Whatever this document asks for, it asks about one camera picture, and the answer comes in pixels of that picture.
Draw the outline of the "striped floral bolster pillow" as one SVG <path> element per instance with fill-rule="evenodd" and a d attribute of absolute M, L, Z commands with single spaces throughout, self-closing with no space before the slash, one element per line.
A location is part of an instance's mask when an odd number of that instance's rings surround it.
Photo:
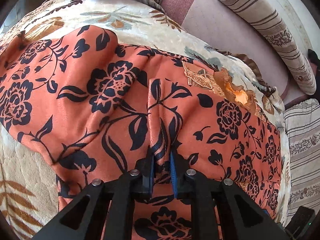
<path fill-rule="evenodd" d="M 300 90 L 316 92 L 312 67 L 279 11 L 268 0 L 219 0 L 258 31 L 281 57 Z"/>

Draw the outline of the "striped floral flat pillow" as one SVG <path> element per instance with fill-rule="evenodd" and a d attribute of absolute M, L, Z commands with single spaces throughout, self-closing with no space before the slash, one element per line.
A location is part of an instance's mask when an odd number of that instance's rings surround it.
<path fill-rule="evenodd" d="M 319 102 L 315 99 L 284 112 L 291 172 L 288 219 L 300 206 L 319 211 L 319 118 Z"/>

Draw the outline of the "cream leaf-pattern quilted blanket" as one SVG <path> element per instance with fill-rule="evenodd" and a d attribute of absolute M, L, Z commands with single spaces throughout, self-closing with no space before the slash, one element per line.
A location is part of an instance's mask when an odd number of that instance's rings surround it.
<path fill-rule="evenodd" d="M 289 157 L 289 144 L 282 129 L 284 105 L 277 90 L 265 95 L 264 86 L 242 60 L 216 51 L 160 11 L 135 0 L 51 0 L 22 18 L 1 37 L 1 43 L 18 34 L 28 41 L 61 38 L 87 25 L 114 32 L 119 43 L 150 47 L 226 68 L 235 85 L 258 92 L 258 105 L 280 134 L 280 189 L 276 216 L 272 218 L 286 221 L 290 188 L 289 177 L 284 174 Z M 53 168 L 1 124 L 1 214 L 13 232 L 20 239 L 31 239 L 64 207 L 59 203 Z"/>

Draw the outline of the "orange black floral garment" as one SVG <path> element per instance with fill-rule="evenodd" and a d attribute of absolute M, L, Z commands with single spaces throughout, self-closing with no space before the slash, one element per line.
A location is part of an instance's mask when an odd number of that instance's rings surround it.
<path fill-rule="evenodd" d="M 226 68 L 119 43 L 93 25 L 1 43 L 1 124 L 53 168 L 61 207 L 93 179 L 115 180 L 153 155 L 154 194 L 136 204 L 133 239 L 191 238 L 171 152 L 207 178 L 233 180 L 276 216 L 280 134 L 258 95 Z"/>

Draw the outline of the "black cloth on bed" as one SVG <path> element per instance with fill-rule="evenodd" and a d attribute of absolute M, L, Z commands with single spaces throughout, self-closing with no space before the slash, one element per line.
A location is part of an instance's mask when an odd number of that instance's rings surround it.
<path fill-rule="evenodd" d="M 317 67 L 320 67 L 320 59 L 315 51 L 308 49 L 308 59 L 311 63 L 315 64 Z"/>

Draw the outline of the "mauve bed sheet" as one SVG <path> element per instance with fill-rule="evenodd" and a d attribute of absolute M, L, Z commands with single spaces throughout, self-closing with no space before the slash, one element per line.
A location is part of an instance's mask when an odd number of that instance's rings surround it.
<path fill-rule="evenodd" d="M 277 87 L 285 108 L 308 99 L 269 43 L 220 1 L 161 0 L 160 5 L 186 32 L 211 47 L 232 54 L 245 54 L 252 59 L 262 79 Z"/>

